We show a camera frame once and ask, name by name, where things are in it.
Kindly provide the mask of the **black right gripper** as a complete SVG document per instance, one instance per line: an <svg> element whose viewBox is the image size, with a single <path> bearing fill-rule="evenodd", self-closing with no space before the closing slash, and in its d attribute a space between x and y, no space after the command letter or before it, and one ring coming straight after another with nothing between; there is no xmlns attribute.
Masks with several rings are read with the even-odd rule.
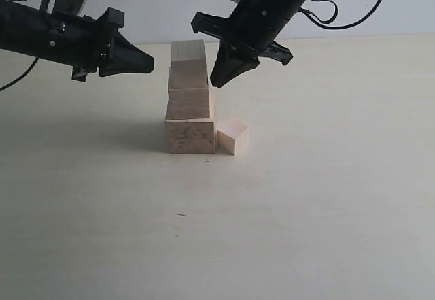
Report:
<svg viewBox="0 0 435 300"><path fill-rule="evenodd" d="M306 0L241 0L227 18L197 12L191 22L195 33L219 39L211 83L223 87L237 76L256 69L259 57L288 64L289 50L275 38Z"/></svg>

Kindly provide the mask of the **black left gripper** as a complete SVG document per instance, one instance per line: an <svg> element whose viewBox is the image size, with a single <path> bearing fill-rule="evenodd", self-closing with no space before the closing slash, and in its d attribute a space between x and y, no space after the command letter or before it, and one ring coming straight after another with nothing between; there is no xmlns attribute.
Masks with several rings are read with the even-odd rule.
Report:
<svg viewBox="0 0 435 300"><path fill-rule="evenodd" d="M120 10L109 7L97 19L53 11L48 23L47 59L72 67L72 80L85 82L98 68L100 77L153 71L154 58L118 31L124 26ZM111 63L102 65L110 48Z"/></svg>

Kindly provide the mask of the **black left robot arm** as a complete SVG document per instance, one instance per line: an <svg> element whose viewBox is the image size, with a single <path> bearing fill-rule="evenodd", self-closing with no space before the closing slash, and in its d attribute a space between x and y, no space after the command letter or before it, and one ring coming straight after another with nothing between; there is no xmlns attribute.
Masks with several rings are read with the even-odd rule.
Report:
<svg viewBox="0 0 435 300"><path fill-rule="evenodd" d="M120 34L124 12L112 7L97 19L66 12L41 13L1 0L1 48L73 68L73 80L90 73L101 77L151 73L154 58Z"/></svg>

